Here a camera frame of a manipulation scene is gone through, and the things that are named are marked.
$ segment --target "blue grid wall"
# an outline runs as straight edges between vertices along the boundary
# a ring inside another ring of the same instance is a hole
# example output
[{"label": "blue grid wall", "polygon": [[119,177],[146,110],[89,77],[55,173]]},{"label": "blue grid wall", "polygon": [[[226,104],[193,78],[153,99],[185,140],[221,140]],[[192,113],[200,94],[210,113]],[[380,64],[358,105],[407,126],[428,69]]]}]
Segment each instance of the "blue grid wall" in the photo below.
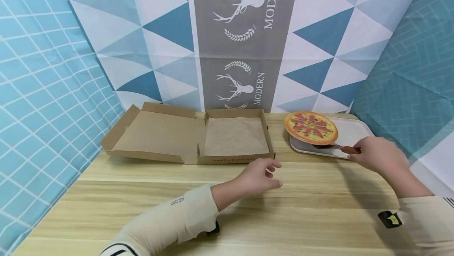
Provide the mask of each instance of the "blue grid wall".
[{"label": "blue grid wall", "polygon": [[0,0],[0,256],[86,169],[122,113],[66,0]]},{"label": "blue grid wall", "polygon": [[413,0],[352,107],[412,163],[454,130],[453,23],[453,0]]}]

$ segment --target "wall backdrop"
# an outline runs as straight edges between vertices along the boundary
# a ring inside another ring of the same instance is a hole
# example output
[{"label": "wall backdrop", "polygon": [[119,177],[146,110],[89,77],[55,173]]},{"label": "wall backdrop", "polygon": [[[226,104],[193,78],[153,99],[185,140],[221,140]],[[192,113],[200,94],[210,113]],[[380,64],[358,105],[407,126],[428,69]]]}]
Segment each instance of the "wall backdrop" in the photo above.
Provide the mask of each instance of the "wall backdrop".
[{"label": "wall backdrop", "polygon": [[123,106],[349,111],[412,0],[69,0]]},{"label": "wall backdrop", "polygon": [[122,113],[66,0],[0,0],[0,256],[89,166]]},{"label": "wall backdrop", "polygon": [[414,0],[352,108],[377,136],[397,143],[430,189],[451,197],[453,23],[453,0]]}]

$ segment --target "beige arm sleeve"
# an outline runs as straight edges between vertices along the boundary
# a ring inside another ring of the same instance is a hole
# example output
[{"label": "beige arm sleeve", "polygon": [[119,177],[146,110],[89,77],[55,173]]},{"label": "beige arm sleeve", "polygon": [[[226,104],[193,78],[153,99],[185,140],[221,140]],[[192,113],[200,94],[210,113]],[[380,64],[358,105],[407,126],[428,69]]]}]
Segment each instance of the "beige arm sleeve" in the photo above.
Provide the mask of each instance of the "beige arm sleeve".
[{"label": "beige arm sleeve", "polygon": [[211,188],[204,185],[136,217],[120,231],[101,256],[123,254],[118,250],[112,253],[115,247],[125,250],[121,256],[155,255],[176,241],[182,243],[200,232],[211,232],[216,228],[218,215]]},{"label": "beige arm sleeve", "polygon": [[437,196],[399,203],[398,216],[423,256],[454,256],[454,203]]}]

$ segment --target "table surface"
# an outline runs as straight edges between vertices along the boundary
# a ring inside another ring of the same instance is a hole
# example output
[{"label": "table surface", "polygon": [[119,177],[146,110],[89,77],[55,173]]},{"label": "table surface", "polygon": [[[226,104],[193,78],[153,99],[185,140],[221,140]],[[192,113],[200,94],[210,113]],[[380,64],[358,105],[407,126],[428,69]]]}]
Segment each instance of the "table surface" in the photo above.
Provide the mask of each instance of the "table surface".
[{"label": "table surface", "polygon": [[[285,116],[266,115],[276,159],[283,164],[275,177],[284,186],[225,209],[218,217],[218,236],[200,235],[159,255],[417,255],[402,227],[386,229],[376,217],[398,208],[388,184],[350,161],[293,151]],[[228,181],[244,167],[134,160],[102,152],[13,256],[98,255],[148,208],[200,185]]]}]

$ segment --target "spatula handle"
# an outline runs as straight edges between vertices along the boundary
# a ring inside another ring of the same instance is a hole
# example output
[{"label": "spatula handle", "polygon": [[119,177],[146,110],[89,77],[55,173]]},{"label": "spatula handle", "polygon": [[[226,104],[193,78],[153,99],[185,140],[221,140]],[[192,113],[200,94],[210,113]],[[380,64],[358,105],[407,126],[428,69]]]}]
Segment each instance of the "spatula handle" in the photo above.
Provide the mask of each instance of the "spatula handle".
[{"label": "spatula handle", "polygon": [[349,146],[342,147],[341,151],[345,152],[346,154],[361,154],[360,148],[353,148]]}]

